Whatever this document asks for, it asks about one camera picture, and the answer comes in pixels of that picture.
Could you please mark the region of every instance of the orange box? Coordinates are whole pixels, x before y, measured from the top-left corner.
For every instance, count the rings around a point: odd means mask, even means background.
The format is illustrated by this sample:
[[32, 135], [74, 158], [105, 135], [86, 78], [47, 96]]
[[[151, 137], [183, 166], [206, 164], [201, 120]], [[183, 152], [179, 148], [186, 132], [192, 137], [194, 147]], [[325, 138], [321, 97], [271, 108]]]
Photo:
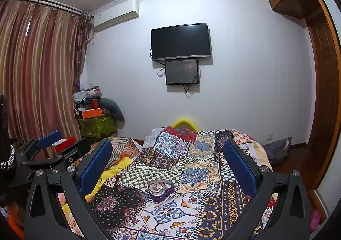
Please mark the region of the orange box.
[[89, 109], [89, 110], [85, 110], [82, 112], [83, 119], [97, 117], [97, 116], [101, 116], [101, 115], [103, 115], [101, 108]]

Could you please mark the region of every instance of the wall-mounted air conditioner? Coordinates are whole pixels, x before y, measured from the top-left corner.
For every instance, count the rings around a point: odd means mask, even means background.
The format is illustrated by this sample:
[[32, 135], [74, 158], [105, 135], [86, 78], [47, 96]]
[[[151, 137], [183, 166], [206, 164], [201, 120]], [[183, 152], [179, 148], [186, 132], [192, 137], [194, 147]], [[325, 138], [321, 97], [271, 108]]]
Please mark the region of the wall-mounted air conditioner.
[[116, 24], [123, 23], [139, 17], [139, 3], [129, 0], [112, 6], [95, 15], [95, 30], [105, 30]]

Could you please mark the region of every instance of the small monitor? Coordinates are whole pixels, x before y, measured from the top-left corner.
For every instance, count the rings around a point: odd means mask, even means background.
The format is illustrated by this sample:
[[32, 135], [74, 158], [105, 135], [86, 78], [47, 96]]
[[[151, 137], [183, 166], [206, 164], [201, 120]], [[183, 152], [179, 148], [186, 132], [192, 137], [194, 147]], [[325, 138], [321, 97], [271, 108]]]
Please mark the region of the small monitor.
[[172, 60], [165, 61], [166, 84], [198, 84], [198, 60]]

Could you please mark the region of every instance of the flat screen tv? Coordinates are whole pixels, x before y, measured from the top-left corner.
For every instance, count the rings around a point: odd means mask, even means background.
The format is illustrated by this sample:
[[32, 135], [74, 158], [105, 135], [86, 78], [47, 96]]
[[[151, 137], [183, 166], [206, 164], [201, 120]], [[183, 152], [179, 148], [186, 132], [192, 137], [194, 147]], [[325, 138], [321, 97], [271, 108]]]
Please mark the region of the flat screen tv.
[[210, 56], [207, 23], [151, 30], [152, 60]]

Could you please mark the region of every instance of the green container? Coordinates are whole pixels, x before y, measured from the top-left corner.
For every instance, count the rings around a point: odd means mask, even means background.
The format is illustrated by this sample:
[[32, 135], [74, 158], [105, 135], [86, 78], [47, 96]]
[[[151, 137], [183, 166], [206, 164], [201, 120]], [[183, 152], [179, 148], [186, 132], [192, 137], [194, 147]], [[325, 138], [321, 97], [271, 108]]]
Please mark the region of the green container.
[[83, 137], [105, 138], [116, 133], [117, 123], [112, 116], [98, 116], [88, 119], [78, 119]]

